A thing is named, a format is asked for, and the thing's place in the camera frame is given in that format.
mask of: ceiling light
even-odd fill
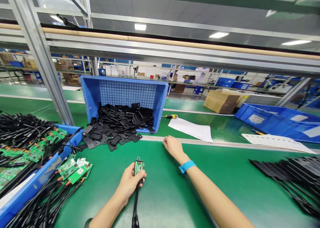
[[[57,20],[60,23],[63,23],[63,21],[61,19],[59,19],[56,15],[50,15],[50,17]]]
[[[209,38],[222,38],[227,35],[228,35],[228,33],[218,32],[218,33],[214,33],[214,34],[210,35]]]
[[[145,24],[134,24],[136,30],[146,30],[147,26]]]
[[[310,42],[311,41],[309,41],[309,40],[296,40],[296,41],[292,41],[292,42],[283,43],[281,45],[297,45],[297,44],[310,43]]]

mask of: hand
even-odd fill
[[[163,145],[169,154],[171,154],[171,156],[178,161],[180,165],[183,165],[190,160],[189,157],[183,152],[181,142],[176,138],[172,136],[166,136],[163,140]]]
[[[145,170],[139,171],[137,175],[134,176],[134,162],[124,170],[119,186],[115,192],[116,196],[123,199],[123,207],[128,204],[128,200],[135,191],[138,182],[143,179],[142,183],[144,183],[144,177],[147,177]]]

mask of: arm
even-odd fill
[[[134,162],[127,167],[122,175],[120,184],[104,207],[89,223],[89,228],[110,228],[118,217],[121,210],[127,205],[132,193],[135,191],[138,182],[147,177],[145,170],[141,170],[134,176]]]
[[[176,138],[165,137],[163,144],[180,165],[190,160],[183,152],[182,144]],[[211,217],[220,228],[254,227],[232,201],[197,166],[189,168],[187,174]]]

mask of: blue wristband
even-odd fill
[[[179,166],[179,169],[181,170],[182,174],[185,174],[187,169],[191,168],[192,166],[196,166],[196,164],[193,161],[187,161],[183,165]]]

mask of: blue plastic crate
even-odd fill
[[[58,125],[59,128],[73,134],[79,129],[75,126]],[[82,140],[82,131],[80,130],[71,140],[74,146]],[[37,173],[0,209],[0,228],[6,224],[23,208],[24,204],[30,200],[46,181],[53,175],[61,162],[71,153],[71,148],[66,146],[63,152],[56,153]]]
[[[247,84],[247,83],[234,82],[231,87],[238,88],[238,89],[247,89],[249,86],[250,84]]]
[[[221,86],[221,87],[231,87],[234,82],[235,82],[235,79],[219,78],[215,85]]]
[[[114,78],[103,76],[81,76],[83,96],[86,103],[88,122],[92,117],[98,117],[99,102],[102,105],[128,105],[140,103],[141,107],[153,109],[153,129],[158,132],[161,115],[166,100],[168,83]],[[151,132],[147,129],[137,129],[139,133]]]
[[[320,143],[320,117],[297,110],[244,103],[235,117],[271,135]]]
[[[18,62],[18,61],[9,61],[9,63],[11,64],[11,66],[13,67],[24,67],[22,62]]]

